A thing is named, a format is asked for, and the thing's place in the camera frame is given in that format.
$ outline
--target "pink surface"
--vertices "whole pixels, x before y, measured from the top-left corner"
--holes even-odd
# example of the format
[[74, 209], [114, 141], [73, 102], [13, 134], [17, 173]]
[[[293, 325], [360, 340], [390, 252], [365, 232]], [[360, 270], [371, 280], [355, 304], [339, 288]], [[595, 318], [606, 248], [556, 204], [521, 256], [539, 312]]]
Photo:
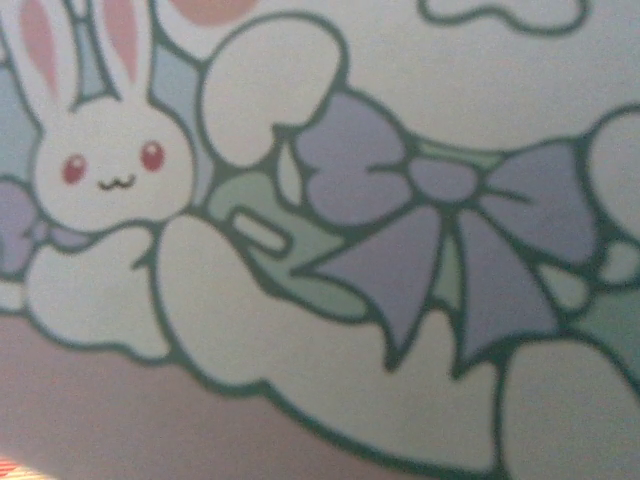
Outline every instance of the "pink surface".
[[0, 378], [0, 451], [62, 480], [426, 478], [344, 453], [262, 398], [73, 352], [19, 318], [0, 317]]

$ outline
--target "cloud shape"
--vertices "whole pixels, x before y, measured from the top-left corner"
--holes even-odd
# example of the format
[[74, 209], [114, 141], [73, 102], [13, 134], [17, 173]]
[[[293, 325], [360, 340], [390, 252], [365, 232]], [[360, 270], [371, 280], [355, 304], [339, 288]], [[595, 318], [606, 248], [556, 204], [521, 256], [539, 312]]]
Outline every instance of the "cloud shape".
[[497, 17], [521, 33], [558, 36], [580, 28], [590, 4], [589, 0], [418, 0], [418, 9], [427, 21], [440, 25]]

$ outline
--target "pink inner ear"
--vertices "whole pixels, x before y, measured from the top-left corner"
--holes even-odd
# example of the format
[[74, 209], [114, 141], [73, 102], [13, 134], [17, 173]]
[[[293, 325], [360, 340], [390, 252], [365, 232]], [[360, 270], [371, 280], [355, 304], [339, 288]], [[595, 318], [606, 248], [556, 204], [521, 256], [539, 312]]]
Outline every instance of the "pink inner ear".
[[124, 63], [131, 83], [136, 81], [138, 31], [134, 0], [105, 0], [104, 17], [107, 35]]
[[20, 29], [29, 57], [44, 76], [52, 95], [57, 97], [58, 81], [53, 31], [47, 19], [47, 12], [40, 1], [28, 0], [22, 6]]

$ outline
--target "bunny ear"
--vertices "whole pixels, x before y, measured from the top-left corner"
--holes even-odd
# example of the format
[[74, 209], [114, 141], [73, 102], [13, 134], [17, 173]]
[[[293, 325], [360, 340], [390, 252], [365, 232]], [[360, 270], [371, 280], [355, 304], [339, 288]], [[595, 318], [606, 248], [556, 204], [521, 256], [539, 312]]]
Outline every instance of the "bunny ear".
[[78, 95], [73, 27], [61, 0], [4, 0], [4, 41], [33, 113], [43, 123], [67, 111]]
[[151, 69], [147, 0], [94, 0], [93, 21], [106, 68], [123, 98], [146, 99]]

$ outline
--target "purple bow on bunny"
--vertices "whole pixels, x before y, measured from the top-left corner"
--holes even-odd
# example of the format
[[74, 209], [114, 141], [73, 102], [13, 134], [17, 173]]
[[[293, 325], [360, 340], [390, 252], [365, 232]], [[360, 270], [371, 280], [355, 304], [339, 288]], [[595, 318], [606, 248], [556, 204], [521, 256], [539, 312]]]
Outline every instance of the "purple bow on bunny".
[[62, 248], [80, 248], [90, 238], [54, 226], [40, 218], [29, 191], [13, 179], [0, 180], [0, 274], [24, 270], [38, 245], [49, 242]]
[[392, 347], [404, 350], [428, 307], [443, 242], [454, 238], [464, 360], [500, 339], [557, 332], [530, 258], [577, 266], [597, 244], [572, 144], [541, 145], [482, 171], [412, 154], [398, 130], [367, 102], [339, 93], [297, 138], [298, 159], [312, 172], [306, 195], [314, 211], [338, 227], [374, 230], [314, 271], [368, 298]]

